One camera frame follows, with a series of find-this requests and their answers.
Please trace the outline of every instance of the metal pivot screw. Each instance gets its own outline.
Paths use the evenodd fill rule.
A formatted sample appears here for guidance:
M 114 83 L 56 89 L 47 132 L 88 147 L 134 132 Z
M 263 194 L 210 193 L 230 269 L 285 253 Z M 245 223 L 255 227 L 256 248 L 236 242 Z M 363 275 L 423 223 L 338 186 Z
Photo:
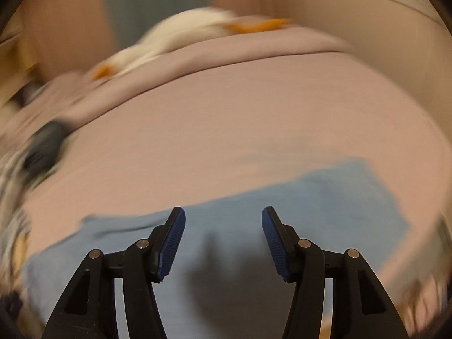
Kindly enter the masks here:
M 149 241 L 148 241 L 148 240 L 139 240 L 139 241 L 136 243 L 136 246 L 137 246 L 139 249 L 144 249 L 145 247 L 148 247 L 148 246 L 149 246 Z
M 88 256 L 90 258 L 98 258 L 100 256 L 100 251 L 99 250 L 91 250 L 90 253 L 88 254 Z
M 307 249 L 308 247 L 311 246 L 311 242 L 309 240 L 302 238 L 301 240 L 298 241 L 298 246 Z
M 348 254 L 351 258 L 359 258 L 359 252 L 356 251 L 355 249 L 350 249 L 349 251 L 347 251 L 347 254 Z

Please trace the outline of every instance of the blue gripper pad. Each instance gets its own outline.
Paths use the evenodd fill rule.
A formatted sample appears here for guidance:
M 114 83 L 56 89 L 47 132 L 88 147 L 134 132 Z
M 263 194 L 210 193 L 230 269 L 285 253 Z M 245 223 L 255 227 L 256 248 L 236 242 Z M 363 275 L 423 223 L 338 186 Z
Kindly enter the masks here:
M 273 207 L 266 207 L 262 211 L 262 228 L 277 273 L 282 276 L 284 282 L 290 282 L 292 280 L 290 257 L 295 254 L 295 241 L 288 235 Z
M 155 275 L 163 280 L 170 273 L 185 230 L 185 211 L 175 207 L 152 246 Z

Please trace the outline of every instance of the beige wall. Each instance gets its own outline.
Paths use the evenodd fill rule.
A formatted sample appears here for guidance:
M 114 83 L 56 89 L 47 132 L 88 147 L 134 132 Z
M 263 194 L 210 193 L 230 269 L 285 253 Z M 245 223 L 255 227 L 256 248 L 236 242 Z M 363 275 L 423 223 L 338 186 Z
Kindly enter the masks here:
M 299 22 L 342 37 L 354 53 L 405 88 L 452 140 L 452 36 L 390 0 L 290 0 Z M 428 0 L 417 0 L 432 8 Z
M 21 12 L 45 80 L 118 50 L 103 0 L 24 0 Z

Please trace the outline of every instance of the blue cloth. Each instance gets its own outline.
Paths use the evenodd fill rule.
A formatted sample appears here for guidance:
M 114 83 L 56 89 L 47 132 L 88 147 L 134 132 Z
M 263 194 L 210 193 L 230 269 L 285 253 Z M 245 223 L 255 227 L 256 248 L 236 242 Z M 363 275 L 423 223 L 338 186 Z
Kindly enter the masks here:
M 285 224 L 323 249 L 356 248 L 377 270 L 407 223 L 394 197 L 360 159 L 313 171 L 293 182 L 185 207 L 187 225 L 169 276 L 154 285 L 169 338 L 277 338 L 293 285 L 276 274 L 261 226 L 275 207 Z M 33 256 L 24 267 L 30 299 L 47 320 L 86 253 L 126 249 L 146 238 L 170 211 L 136 218 L 88 217 L 73 236 Z M 332 289 L 327 285 L 326 308 Z M 124 304 L 117 297 L 117 311 Z M 121 338 L 127 338 L 118 314 Z

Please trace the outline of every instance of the pink bedsheet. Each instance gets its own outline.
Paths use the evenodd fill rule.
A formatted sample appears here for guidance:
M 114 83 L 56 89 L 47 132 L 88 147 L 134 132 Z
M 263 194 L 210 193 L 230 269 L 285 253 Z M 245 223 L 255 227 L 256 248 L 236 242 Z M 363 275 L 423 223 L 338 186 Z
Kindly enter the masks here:
M 428 114 L 333 37 L 307 28 L 201 42 L 94 89 L 33 191 L 30 253 L 91 213 L 141 215 L 362 157 L 411 224 L 379 276 L 402 279 L 449 201 L 452 153 Z

